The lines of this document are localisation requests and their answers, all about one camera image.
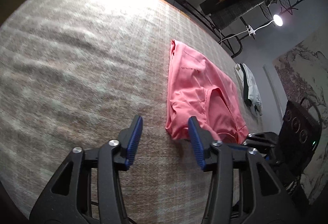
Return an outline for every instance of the folded pink t-shirt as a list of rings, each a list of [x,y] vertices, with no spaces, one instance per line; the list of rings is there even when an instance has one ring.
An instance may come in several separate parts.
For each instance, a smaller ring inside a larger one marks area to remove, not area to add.
[[[196,116],[213,139],[241,144],[248,135],[236,85],[204,55],[186,44],[171,43],[166,130],[188,139],[188,119]]]

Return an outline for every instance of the floral wallpaper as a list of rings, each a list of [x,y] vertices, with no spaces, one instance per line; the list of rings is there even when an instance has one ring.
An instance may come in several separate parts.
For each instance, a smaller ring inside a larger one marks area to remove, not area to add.
[[[273,61],[287,98],[300,102],[304,96],[317,105],[323,131],[316,152],[304,170],[301,184],[312,204],[328,180],[328,24]],[[309,112],[318,118],[315,110]]]

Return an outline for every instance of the black speaker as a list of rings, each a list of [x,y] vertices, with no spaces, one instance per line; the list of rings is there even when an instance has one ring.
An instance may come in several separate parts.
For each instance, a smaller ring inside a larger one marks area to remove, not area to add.
[[[322,119],[318,108],[310,101],[318,113],[319,121],[315,120],[301,103],[287,102],[278,143],[284,162],[295,176],[300,175],[311,161],[322,131]]]

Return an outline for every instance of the silver screw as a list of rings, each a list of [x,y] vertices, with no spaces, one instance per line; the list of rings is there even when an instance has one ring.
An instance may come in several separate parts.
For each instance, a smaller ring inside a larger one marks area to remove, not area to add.
[[[81,152],[82,152],[82,148],[81,147],[77,146],[77,147],[74,147],[73,148],[73,153],[78,154],[78,153],[81,153]]]
[[[248,149],[248,152],[251,154],[251,155],[256,155],[258,153],[258,150],[256,148],[249,148]]]
[[[116,145],[118,145],[120,142],[118,141],[118,140],[110,140],[109,142],[108,142],[108,144],[109,145],[111,145],[111,146],[116,146]]]
[[[212,145],[214,145],[214,146],[221,146],[222,144],[223,144],[223,142],[221,142],[221,141],[212,142]]]

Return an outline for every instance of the table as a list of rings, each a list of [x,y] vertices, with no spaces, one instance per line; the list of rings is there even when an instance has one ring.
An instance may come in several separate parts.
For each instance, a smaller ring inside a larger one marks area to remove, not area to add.
[[[170,42],[207,56],[237,85],[235,63],[163,0],[28,0],[0,28],[0,180],[28,216],[71,148],[101,146],[144,118],[136,160],[121,173],[137,223],[200,223],[211,179],[190,143],[165,131]]]

